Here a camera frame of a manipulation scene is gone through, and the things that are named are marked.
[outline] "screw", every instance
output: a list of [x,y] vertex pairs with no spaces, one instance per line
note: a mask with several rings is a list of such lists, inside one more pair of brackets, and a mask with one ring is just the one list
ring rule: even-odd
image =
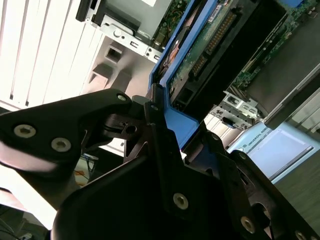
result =
[[117,97],[118,97],[118,99],[120,99],[121,101],[126,101],[126,100],[127,100],[126,97],[123,96],[123,95],[121,95],[121,94],[118,94]]
[[239,156],[243,159],[243,160],[245,160],[247,157],[246,157],[246,155],[243,153],[243,152],[239,152]]
[[219,137],[217,135],[215,135],[214,133],[212,133],[212,137],[214,140],[217,140],[217,141],[219,140]]
[[157,108],[155,105],[151,105],[151,108],[153,108],[154,110],[158,111],[159,108]]
[[189,207],[188,199],[185,197],[185,195],[179,192],[173,195],[173,202],[181,210],[186,210]]
[[52,140],[51,147],[59,153],[65,153],[71,149],[71,142],[66,138],[57,137]]
[[248,218],[247,216],[243,216],[240,219],[242,226],[245,228],[245,230],[247,230],[249,233],[254,234],[256,229],[255,229],[255,225],[252,223],[252,221],[250,220],[250,218]]
[[21,124],[13,129],[15,135],[20,138],[28,139],[36,135],[37,131],[33,126]]
[[295,236],[299,240],[307,240],[306,237],[300,232],[300,231],[295,231]]

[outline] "cable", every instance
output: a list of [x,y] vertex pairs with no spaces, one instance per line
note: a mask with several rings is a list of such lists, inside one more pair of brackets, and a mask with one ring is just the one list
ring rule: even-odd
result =
[[82,177],[84,177],[84,178],[88,179],[88,181],[89,181],[89,178],[87,178],[84,174],[82,174],[81,172],[76,171],[76,170],[74,170],[74,171],[75,171],[76,173],[80,174]]
[[6,234],[10,235],[10,236],[14,237],[16,240],[21,240],[20,238],[18,238],[17,236],[15,236],[14,234],[12,234],[12,233],[9,232],[9,231],[5,231],[5,230],[1,230],[1,229],[0,229],[0,232],[3,232],[3,233],[6,233]]

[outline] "green circuit board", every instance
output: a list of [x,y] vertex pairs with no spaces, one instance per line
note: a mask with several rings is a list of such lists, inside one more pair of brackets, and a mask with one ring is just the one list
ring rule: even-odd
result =
[[236,18],[236,15],[231,12],[232,6],[233,0],[226,6],[218,4],[216,9],[212,12],[211,17],[204,25],[199,37],[185,56],[175,76],[169,82],[170,95],[177,89],[177,85],[180,84],[180,81],[183,78],[188,77],[189,72],[193,72],[196,75],[205,64],[206,60],[201,57],[202,53],[205,51],[212,51],[212,49],[209,48],[210,46],[211,48],[214,47],[213,37],[217,37],[215,43],[218,44],[218,36],[223,37],[223,32],[228,29]]
[[263,66],[278,53],[279,49],[291,37],[299,25],[307,19],[317,16],[317,12],[315,11],[315,7],[318,4],[317,0],[304,0],[300,6],[293,8],[280,2],[279,4],[286,9],[287,13],[280,21],[282,24],[275,27],[272,37],[265,40],[233,81],[232,85],[240,90],[246,90]]
[[[238,74],[238,76],[232,82],[232,85],[240,90],[245,91],[247,86],[252,82],[258,72],[263,68],[270,59],[272,59],[283,46],[283,44],[290,39],[293,32],[301,25],[304,21],[309,18],[313,18],[317,15],[315,7],[319,0],[304,0],[303,3],[298,7],[288,7],[281,4],[286,14],[274,27],[269,36],[263,42],[263,44],[257,49],[256,53],[252,56],[250,61]],[[195,41],[194,45],[182,61],[176,74],[169,82],[170,96],[173,95],[175,89],[180,84],[180,81],[189,76],[189,73],[197,74],[197,70],[206,63],[206,59],[202,57],[202,53],[207,51],[208,46],[212,44],[212,39],[217,36],[217,30],[227,19],[227,13],[233,6],[233,1],[230,1],[228,5],[219,4],[217,9],[213,11],[212,15],[215,14],[213,21],[208,21],[199,37]]]
[[163,16],[152,38],[153,46],[161,50],[165,47],[180,22],[191,0],[173,0]]

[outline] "label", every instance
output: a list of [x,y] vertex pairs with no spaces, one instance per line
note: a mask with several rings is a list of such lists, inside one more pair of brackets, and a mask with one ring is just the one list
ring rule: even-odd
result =
[[215,8],[215,10],[213,11],[213,13],[211,14],[211,16],[209,17],[208,23],[212,23],[213,20],[215,20],[215,18],[217,17],[218,13],[220,12],[220,10],[222,9],[222,4],[218,4]]

